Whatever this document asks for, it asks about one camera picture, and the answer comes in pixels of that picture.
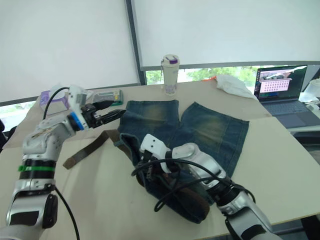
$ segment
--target denim shorts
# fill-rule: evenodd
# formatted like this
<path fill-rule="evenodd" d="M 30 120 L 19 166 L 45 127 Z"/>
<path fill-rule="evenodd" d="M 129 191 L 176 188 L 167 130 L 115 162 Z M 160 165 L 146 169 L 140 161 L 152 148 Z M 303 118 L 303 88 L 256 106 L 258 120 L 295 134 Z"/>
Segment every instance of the denim shorts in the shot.
<path fill-rule="evenodd" d="M 129 101 L 118 131 L 136 136 L 140 143 L 146 134 L 151 134 L 170 149 L 195 143 L 231 177 L 245 142 L 249 122 L 196 102 L 184 111 L 179 121 L 178 107 L 177 100 Z"/>

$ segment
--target table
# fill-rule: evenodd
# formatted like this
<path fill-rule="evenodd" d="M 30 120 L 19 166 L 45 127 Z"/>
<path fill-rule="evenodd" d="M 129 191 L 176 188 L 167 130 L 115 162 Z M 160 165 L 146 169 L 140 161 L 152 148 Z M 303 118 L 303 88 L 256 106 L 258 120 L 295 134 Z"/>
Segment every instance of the table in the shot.
<path fill-rule="evenodd" d="M 226 94 L 216 89 L 214 82 L 180 83 L 178 87 L 179 114 L 196 100 L 218 112 L 250 120 L 232 179 L 253 192 L 271 223 L 320 213 L 320 191 L 315 190 L 320 182 L 320 166 L 259 102 Z M 189 93 L 195 89 L 207 95 L 191 97 Z M 126 100 L 173 99 L 164 96 L 160 86 L 122 90 Z M 23 130 L 26 122 L 19 128 Z M 87 138 L 64 143 L 56 168 L 57 186 L 74 213 L 82 239 L 188 240 L 228 233 L 224 217 L 215 205 L 201 224 L 185 220 L 166 206 L 153 212 L 157 200 L 130 176 L 134 169 L 132 164 L 110 140 L 71 170 L 64 169 L 64 160 L 92 141 L 93 134 L 86 134 Z M 18 178 L 16 169 L 21 164 L 22 154 L 21 147 L 14 146 L 18 141 L 12 141 L 0 154 L 0 216 L 5 216 Z M 4 223 L 4 217 L 0 217 L 0 226 Z M 58 222 L 46 230 L 41 239 L 75 239 L 70 217 L 61 201 Z"/>

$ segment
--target laptop screen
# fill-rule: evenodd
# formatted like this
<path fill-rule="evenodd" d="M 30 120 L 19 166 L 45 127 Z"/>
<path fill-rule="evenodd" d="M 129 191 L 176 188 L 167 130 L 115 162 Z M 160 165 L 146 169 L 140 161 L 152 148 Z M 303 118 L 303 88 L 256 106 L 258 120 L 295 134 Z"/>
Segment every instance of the laptop screen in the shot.
<path fill-rule="evenodd" d="M 260 102 L 298 99 L 306 70 L 306 65 L 259 68 L 254 95 Z"/>

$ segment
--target brown belt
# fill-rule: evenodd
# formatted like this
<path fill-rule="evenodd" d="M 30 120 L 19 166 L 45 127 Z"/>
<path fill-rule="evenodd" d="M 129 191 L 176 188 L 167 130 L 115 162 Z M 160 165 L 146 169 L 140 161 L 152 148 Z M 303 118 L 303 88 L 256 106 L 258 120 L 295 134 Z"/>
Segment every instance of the brown belt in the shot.
<path fill-rule="evenodd" d="M 105 141 L 110 138 L 114 143 L 118 142 L 120 140 L 119 138 L 120 133 L 118 130 L 104 130 L 100 136 L 98 136 L 92 143 L 90 143 L 88 146 L 84 147 L 80 151 L 78 151 L 73 156 L 69 157 L 63 164 L 63 166 L 66 169 L 71 169 L 74 165 L 79 163 L 82 159 L 86 158 L 90 154 L 92 154 L 95 150 L 100 148 L 102 144 L 105 143 Z M 124 145 L 117 146 L 121 151 L 123 151 L 129 159 L 131 159 L 130 152 L 127 147 Z"/>

